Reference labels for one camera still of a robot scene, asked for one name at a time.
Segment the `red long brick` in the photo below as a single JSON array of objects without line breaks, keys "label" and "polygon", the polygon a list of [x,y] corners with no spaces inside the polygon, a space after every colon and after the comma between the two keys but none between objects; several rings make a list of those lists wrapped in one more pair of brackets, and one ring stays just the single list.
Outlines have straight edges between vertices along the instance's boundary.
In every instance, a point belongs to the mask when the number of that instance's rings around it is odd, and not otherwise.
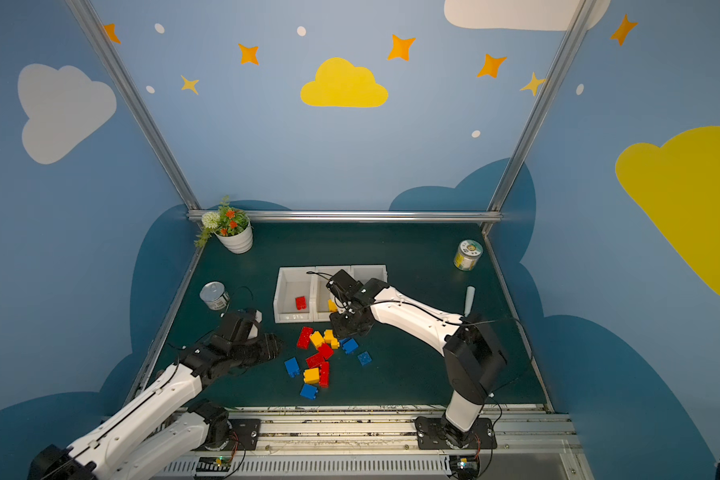
[{"label": "red long brick", "polygon": [[311,344],[310,337],[313,333],[314,330],[311,327],[303,327],[297,340],[297,348],[301,350],[307,350]]},{"label": "red long brick", "polygon": [[319,370],[319,386],[321,388],[328,388],[330,385],[330,363],[323,361],[318,366]]}]

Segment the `yellow brick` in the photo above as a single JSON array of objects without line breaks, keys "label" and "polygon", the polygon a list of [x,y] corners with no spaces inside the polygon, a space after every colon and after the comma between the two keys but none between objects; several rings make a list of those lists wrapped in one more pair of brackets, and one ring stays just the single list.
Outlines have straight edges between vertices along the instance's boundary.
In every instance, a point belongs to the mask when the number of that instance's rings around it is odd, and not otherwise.
[{"label": "yellow brick", "polygon": [[333,331],[328,329],[323,332],[324,342],[329,345],[333,350],[340,348],[340,342],[333,335]]},{"label": "yellow brick", "polygon": [[320,349],[320,348],[325,344],[325,340],[324,340],[322,334],[321,334],[319,331],[314,331],[314,332],[309,336],[309,339],[310,339],[310,342],[312,343],[312,345],[313,345],[316,349]]},{"label": "yellow brick", "polygon": [[303,381],[308,385],[317,385],[320,382],[321,372],[318,367],[306,369],[303,373]]}]

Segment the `red small brick binned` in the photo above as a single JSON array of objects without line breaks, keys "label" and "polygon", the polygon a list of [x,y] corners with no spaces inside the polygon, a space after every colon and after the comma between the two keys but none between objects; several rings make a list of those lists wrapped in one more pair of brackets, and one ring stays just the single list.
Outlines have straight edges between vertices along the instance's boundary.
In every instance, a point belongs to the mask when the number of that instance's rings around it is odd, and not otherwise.
[{"label": "red small brick binned", "polygon": [[295,305],[298,311],[306,310],[308,308],[307,300],[304,296],[297,297],[295,299]]}]

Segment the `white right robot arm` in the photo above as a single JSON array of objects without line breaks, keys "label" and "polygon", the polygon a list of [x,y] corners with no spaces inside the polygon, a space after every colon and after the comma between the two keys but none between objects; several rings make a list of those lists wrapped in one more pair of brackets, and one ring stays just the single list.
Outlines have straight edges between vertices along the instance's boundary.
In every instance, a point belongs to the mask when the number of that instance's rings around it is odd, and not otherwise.
[{"label": "white right robot arm", "polygon": [[442,424],[449,433],[464,437],[508,365],[491,323],[476,312],[448,313],[416,301],[388,283],[372,278],[365,283],[341,269],[327,280],[338,304],[329,315],[340,338],[364,335],[376,324],[393,326],[441,354],[453,395]]}]

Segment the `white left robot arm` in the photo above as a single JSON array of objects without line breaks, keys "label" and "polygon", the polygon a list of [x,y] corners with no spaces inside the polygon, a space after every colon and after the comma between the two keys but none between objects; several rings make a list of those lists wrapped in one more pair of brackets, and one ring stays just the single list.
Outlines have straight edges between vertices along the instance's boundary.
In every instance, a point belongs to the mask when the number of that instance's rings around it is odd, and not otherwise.
[{"label": "white left robot arm", "polygon": [[183,454],[225,448],[234,434],[227,409],[199,394],[230,370],[276,359],[283,342],[248,308],[222,316],[138,396],[89,433],[31,462],[31,479],[148,479]]}]

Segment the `blue brick centre right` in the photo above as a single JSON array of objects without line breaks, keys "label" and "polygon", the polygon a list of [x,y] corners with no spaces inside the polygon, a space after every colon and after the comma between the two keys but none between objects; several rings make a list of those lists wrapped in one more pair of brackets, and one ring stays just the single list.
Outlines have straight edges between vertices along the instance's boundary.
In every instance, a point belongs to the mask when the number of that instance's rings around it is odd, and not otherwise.
[{"label": "blue brick centre right", "polygon": [[359,348],[359,345],[354,338],[342,339],[339,343],[340,347],[347,355],[353,354]]}]

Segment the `blue brick left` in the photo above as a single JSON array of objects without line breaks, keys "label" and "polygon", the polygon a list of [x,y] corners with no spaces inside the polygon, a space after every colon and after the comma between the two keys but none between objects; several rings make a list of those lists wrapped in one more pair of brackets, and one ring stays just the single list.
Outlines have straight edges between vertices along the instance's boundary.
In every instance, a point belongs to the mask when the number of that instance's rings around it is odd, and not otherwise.
[{"label": "blue brick left", "polygon": [[295,357],[286,360],[284,366],[290,378],[297,378],[301,375],[301,368]]}]

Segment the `red brick centre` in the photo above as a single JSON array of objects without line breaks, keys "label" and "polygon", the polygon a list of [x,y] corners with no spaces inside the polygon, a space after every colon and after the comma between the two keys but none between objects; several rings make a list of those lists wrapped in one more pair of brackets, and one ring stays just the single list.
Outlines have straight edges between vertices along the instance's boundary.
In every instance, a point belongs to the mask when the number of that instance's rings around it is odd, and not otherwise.
[{"label": "red brick centre", "polygon": [[313,369],[318,368],[323,363],[327,362],[334,354],[334,349],[328,343],[323,343],[317,349],[317,352],[306,359],[307,368]]}]

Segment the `white left bin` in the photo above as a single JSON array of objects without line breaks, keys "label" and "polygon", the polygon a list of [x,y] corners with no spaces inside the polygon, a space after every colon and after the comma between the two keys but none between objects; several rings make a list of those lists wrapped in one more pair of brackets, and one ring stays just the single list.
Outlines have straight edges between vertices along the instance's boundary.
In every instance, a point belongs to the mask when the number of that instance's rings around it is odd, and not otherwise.
[{"label": "white left bin", "polygon": [[[276,323],[313,323],[316,322],[314,293],[317,277],[311,274],[313,267],[281,267],[278,271],[273,299],[274,319]],[[297,297],[304,296],[308,308],[298,311],[295,305]]]}]

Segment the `blue brick bottom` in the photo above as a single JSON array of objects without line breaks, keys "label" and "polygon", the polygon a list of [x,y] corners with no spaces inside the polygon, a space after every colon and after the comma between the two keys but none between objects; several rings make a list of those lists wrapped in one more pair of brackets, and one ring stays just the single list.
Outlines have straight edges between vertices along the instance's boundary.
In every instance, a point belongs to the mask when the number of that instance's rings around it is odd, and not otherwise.
[{"label": "blue brick bottom", "polygon": [[302,388],[300,390],[300,396],[303,398],[306,398],[308,400],[315,400],[317,398],[317,395],[319,393],[319,389],[317,386],[313,384],[303,384]]}]

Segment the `silver tin can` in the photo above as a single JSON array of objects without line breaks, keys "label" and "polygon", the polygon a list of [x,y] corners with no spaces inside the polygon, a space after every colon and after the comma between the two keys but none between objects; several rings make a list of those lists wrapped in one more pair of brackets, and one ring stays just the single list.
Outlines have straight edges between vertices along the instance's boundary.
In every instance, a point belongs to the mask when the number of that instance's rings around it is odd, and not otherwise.
[{"label": "silver tin can", "polygon": [[202,287],[199,297],[212,311],[221,311],[228,307],[229,294],[225,286],[219,281],[206,283]]}]

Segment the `potted flower plant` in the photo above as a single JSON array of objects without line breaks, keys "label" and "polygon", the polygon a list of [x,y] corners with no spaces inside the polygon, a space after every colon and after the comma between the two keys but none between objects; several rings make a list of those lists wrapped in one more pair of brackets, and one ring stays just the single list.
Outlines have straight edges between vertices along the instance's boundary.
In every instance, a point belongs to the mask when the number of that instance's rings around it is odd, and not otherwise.
[{"label": "potted flower plant", "polygon": [[253,227],[244,210],[230,205],[230,198],[222,198],[216,210],[200,218],[201,230],[194,241],[197,248],[204,247],[212,237],[234,254],[248,252],[254,243]]}]

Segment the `clear labelled plastic jar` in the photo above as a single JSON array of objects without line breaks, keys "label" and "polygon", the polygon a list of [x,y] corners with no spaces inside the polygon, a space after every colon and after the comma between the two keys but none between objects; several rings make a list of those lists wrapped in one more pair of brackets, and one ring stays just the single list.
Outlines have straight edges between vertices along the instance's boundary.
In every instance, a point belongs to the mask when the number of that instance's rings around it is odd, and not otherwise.
[{"label": "clear labelled plastic jar", "polygon": [[471,271],[475,268],[484,253],[483,246],[475,240],[462,240],[454,256],[454,266],[462,271]]}]

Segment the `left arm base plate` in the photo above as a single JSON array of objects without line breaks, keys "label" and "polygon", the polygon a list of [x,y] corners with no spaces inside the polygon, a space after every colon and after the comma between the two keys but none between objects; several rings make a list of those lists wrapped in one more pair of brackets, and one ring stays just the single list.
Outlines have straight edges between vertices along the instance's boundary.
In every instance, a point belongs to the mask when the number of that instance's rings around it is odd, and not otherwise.
[{"label": "left arm base plate", "polygon": [[260,419],[231,418],[211,424],[203,448],[208,451],[226,451],[235,448],[253,451],[260,436]]}]

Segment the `aluminium frame rail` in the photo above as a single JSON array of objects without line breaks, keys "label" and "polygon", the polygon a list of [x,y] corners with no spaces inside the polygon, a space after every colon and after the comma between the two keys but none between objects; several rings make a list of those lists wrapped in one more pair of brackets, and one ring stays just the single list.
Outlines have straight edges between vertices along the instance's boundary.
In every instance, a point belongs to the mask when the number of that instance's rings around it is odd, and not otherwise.
[{"label": "aluminium frame rail", "polygon": [[485,211],[248,211],[260,223],[498,223],[499,212]]}]

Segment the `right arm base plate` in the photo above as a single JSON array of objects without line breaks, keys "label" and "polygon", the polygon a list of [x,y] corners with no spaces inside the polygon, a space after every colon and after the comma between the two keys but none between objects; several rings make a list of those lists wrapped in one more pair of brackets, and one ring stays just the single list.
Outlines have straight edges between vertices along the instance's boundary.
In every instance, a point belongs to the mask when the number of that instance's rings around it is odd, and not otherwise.
[{"label": "right arm base plate", "polygon": [[444,416],[419,416],[414,427],[420,450],[493,449],[498,445],[489,418],[477,418],[466,432],[448,423]]}]

